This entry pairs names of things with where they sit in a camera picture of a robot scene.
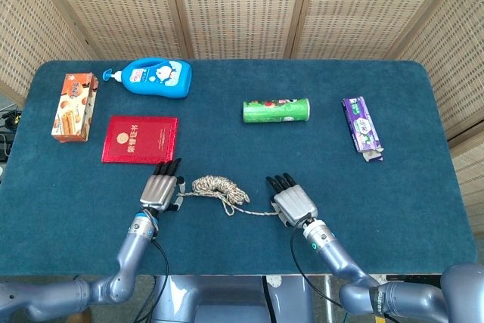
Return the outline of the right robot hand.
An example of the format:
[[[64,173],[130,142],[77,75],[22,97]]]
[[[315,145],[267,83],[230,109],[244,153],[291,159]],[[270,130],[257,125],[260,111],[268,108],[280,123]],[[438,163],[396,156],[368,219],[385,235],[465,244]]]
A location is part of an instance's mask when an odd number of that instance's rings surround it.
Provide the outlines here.
[[[285,226],[294,227],[301,224],[300,220],[304,222],[318,217],[315,203],[289,173],[265,179],[275,190],[271,205]]]

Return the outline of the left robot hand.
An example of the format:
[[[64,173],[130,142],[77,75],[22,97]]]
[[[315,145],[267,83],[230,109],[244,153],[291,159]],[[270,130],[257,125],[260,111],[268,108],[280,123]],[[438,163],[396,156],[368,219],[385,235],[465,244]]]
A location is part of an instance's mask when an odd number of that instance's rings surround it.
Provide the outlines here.
[[[185,179],[175,173],[181,158],[157,164],[141,194],[141,206],[153,216],[165,211],[180,210],[185,193]]]

